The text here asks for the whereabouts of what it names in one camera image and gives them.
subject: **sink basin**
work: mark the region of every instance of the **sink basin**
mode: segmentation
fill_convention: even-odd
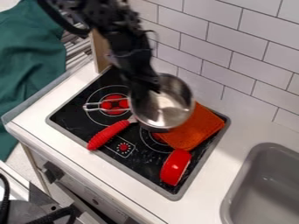
[[[220,215],[225,224],[298,224],[299,154],[274,143],[255,146]]]

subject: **red burner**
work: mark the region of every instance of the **red burner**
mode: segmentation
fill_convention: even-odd
[[[166,144],[166,142],[157,133],[150,133],[150,134],[160,144]]]
[[[103,102],[100,107],[101,109],[128,109],[129,104],[128,100],[118,100],[121,98],[126,98],[127,96],[123,94],[110,94],[108,96],[105,96],[102,98]],[[103,111],[106,115],[110,116],[119,116],[121,114],[124,114],[126,111]]]

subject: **toy stove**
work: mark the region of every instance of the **toy stove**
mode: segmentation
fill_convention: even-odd
[[[101,107],[126,109],[128,102],[123,98],[127,97],[128,91],[129,89],[123,85],[118,70],[110,68],[98,80],[53,112],[47,122],[78,144],[87,147],[87,142],[96,133],[113,123],[128,119],[131,113],[102,110],[86,112],[82,106],[87,102],[113,99],[103,102]],[[226,122],[226,117],[217,115]],[[99,148],[95,154],[166,198],[179,200],[220,139],[221,132],[223,133],[224,130],[211,136],[191,152],[191,162],[176,186],[167,185],[159,178],[163,163],[173,149],[154,133],[141,128],[137,123],[130,124],[118,136]]]

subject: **white subway tile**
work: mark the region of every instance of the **white subway tile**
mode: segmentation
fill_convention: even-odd
[[[224,102],[225,108],[229,111],[242,114],[244,117],[258,116],[259,118],[270,122],[272,122],[277,110],[276,106],[257,100],[249,95],[242,94],[229,87],[225,88],[222,101]]]
[[[235,88],[243,93],[251,93],[254,86],[254,79],[235,73],[231,70],[225,69],[224,67],[216,66],[207,61],[204,61],[203,66],[203,76],[230,88]]]
[[[296,95],[299,95],[299,74],[294,74],[293,79],[289,84],[288,91]]]
[[[271,66],[257,59],[234,53],[232,70],[264,81],[273,86],[286,89],[292,77],[292,73],[277,66]]]
[[[161,44],[158,46],[158,58],[169,61],[171,64],[185,68],[196,74],[200,72],[202,63],[201,59]]]
[[[174,66],[166,61],[153,57],[151,65],[157,73],[177,75],[177,66]]]
[[[299,115],[294,115],[284,109],[279,108],[275,123],[299,132]]]
[[[299,24],[244,10],[240,30],[299,49]]]
[[[155,3],[149,3],[143,0],[129,0],[129,3],[134,11],[140,13],[141,18],[156,23],[158,6]]]
[[[276,16],[281,0],[221,0],[221,2]]]
[[[205,39],[207,22],[205,20],[188,16],[184,13],[159,7],[159,24],[171,29]]]
[[[283,0],[282,7],[278,17],[299,23],[298,9],[299,9],[298,0]]]
[[[299,96],[257,81],[253,96],[280,108],[299,114]]]
[[[228,67],[232,55],[227,49],[184,34],[181,39],[181,50],[223,67]]]
[[[148,0],[154,4],[161,4],[168,8],[172,8],[177,11],[181,11],[183,9],[183,0]]]
[[[237,28],[241,8],[215,0],[185,0],[184,12],[217,24]]]
[[[270,43],[264,59],[273,65],[299,73],[299,51]]]
[[[210,24],[208,41],[256,59],[262,58],[267,45],[266,40],[217,24]]]
[[[220,100],[223,86],[208,80],[205,77],[188,72],[182,68],[178,69],[178,77],[185,81],[191,88],[195,99],[201,103],[201,100],[206,102],[216,102]]]
[[[148,32],[148,35],[151,39],[159,40],[163,44],[178,48],[180,39],[178,31],[173,31],[171,29],[151,23],[146,20],[142,21],[142,26],[144,30],[152,30],[156,32],[158,37],[156,37],[155,33]]]

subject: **green towel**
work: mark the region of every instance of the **green towel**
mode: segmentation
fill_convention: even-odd
[[[63,29],[36,0],[1,12],[0,30],[2,116],[65,72],[66,49],[60,42]],[[0,159],[6,160],[16,144],[0,122]]]

